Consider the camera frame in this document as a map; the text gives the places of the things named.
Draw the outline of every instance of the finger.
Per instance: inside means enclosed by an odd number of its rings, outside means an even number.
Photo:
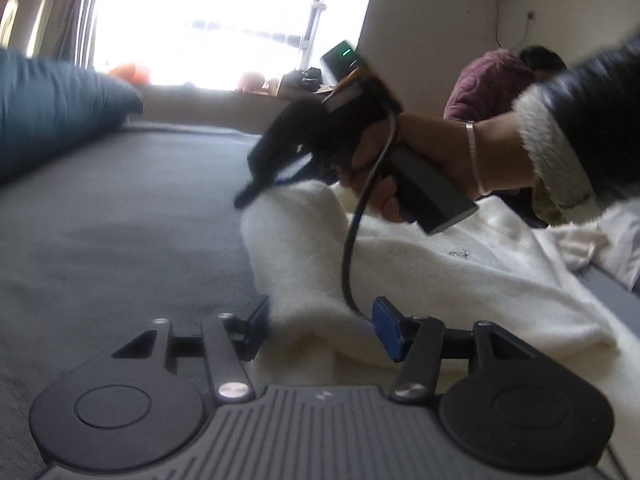
[[[393,196],[387,200],[382,206],[382,218],[389,222],[400,223],[402,218],[400,217],[400,203],[398,199]]]
[[[353,177],[350,183],[350,187],[357,193],[358,196],[362,193],[362,189],[364,188],[368,177],[369,173],[367,171],[361,171]]]
[[[389,121],[381,121],[366,128],[360,137],[360,143],[353,153],[351,164],[360,168],[370,164],[385,147],[389,136]]]
[[[383,178],[373,189],[369,205],[376,211],[381,211],[385,203],[396,194],[398,184],[392,176]]]

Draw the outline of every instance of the gray bed sheet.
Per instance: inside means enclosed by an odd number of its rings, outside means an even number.
[[[255,140],[130,126],[0,189],[0,479],[42,468],[29,408],[65,371],[156,317],[248,313],[232,200]]]

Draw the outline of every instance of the black jacket sleeve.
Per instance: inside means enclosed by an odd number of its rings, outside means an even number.
[[[640,34],[540,89],[598,203],[640,196]]]

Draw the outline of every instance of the black cable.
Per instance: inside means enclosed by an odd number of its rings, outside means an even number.
[[[503,48],[502,44],[500,43],[500,40],[498,39],[499,26],[500,26],[500,0],[495,0],[495,43],[497,43],[500,48]]]
[[[398,140],[398,118],[396,117],[396,114],[393,112],[393,110],[385,102],[382,102],[382,104],[385,107],[386,114],[388,115],[389,121],[391,122],[391,131],[389,133],[389,138],[386,141],[385,147],[380,152],[378,160],[373,165],[373,168],[371,169],[371,172],[367,177],[367,181],[362,188],[362,193],[360,194],[358,205],[353,212],[353,218],[351,219],[351,225],[349,226],[347,239],[344,242],[344,252],[342,253],[342,295],[344,296],[344,301],[347,306],[356,314],[362,317],[365,316],[356,305],[356,302],[353,299],[353,295],[351,294],[351,259],[353,257],[353,247],[356,241],[356,235],[358,234],[360,220],[362,220],[362,215],[364,214],[364,210],[367,208],[367,203],[369,202],[369,198],[371,197],[373,188],[378,180],[378,175],[380,174],[382,163],[385,161],[391,147],[396,143],[396,140]]]
[[[609,453],[609,457],[613,462],[613,465],[616,468],[618,476],[620,476],[621,480],[631,480],[631,476],[626,472],[625,467],[620,462],[620,458],[618,454],[613,450],[613,446],[611,444],[607,444],[607,452]]]
[[[527,42],[527,38],[529,37],[529,28],[531,26],[531,22],[533,18],[531,14],[527,13],[527,21],[524,24],[524,34],[522,35],[522,39],[516,43],[515,46],[512,46],[509,50],[516,50],[523,43]],[[498,44],[500,48],[504,48],[500,43],[500,39],[498,38],[498,29],[500,27],[500,0],[495,0],[495,43]]]

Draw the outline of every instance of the blue pillow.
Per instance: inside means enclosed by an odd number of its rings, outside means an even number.
[[[141,111],[124,81],[0,49],[0,184]]]

